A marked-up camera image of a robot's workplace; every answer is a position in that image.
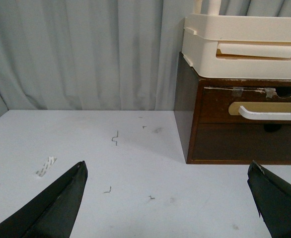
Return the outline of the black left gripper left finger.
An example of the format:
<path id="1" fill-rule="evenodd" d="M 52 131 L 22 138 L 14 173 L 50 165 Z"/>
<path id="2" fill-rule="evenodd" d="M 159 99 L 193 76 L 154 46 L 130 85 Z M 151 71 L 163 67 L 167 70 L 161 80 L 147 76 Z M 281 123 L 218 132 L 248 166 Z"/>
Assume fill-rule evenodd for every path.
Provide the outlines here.
<path id="1" fill-rule="evenodd" d="M 81 205 L 88 169 L 78 162 L 0 223 L 0 238 L 69 238 Z"/>

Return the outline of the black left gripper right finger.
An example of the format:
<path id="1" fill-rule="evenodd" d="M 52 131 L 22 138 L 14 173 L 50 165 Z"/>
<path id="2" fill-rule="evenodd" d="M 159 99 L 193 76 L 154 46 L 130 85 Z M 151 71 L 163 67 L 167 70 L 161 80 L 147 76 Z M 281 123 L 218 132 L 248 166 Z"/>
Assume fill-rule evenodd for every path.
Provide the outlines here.
<path id="1" fill-rule="evenodd" d="M 291 238 L 291 184 L 253 161 L 248 186 L 258 213 L 273 238 Z"/>

